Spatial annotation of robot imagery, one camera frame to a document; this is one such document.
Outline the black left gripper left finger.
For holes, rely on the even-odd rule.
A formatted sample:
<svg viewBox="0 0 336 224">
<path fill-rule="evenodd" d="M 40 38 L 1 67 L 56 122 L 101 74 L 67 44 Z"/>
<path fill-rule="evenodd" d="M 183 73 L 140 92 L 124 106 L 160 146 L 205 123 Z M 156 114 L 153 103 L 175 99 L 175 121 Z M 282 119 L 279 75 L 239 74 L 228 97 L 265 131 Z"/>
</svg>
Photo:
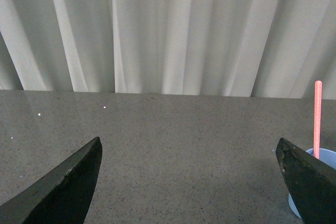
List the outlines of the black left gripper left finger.
<svg viewBox="0 0 336 224">
<path fill-rule="evenodd" d="M 45 176 L 1 205 L 1 223 L 84 223 L 102 160 L 95 137 Z"/>
</svg>

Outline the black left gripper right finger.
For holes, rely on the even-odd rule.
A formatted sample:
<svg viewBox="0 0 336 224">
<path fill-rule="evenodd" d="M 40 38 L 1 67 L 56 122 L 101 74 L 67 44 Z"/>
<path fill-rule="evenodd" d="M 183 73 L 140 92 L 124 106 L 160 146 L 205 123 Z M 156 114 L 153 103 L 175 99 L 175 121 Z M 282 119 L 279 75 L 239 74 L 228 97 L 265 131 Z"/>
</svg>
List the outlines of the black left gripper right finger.
<svg viewBox="0 0 336 224">
<path fill-rule="evenodd" d="M 277 161 L 304 223 L 335 223 L 335 169 L 281 138 Z"/>
</svg>

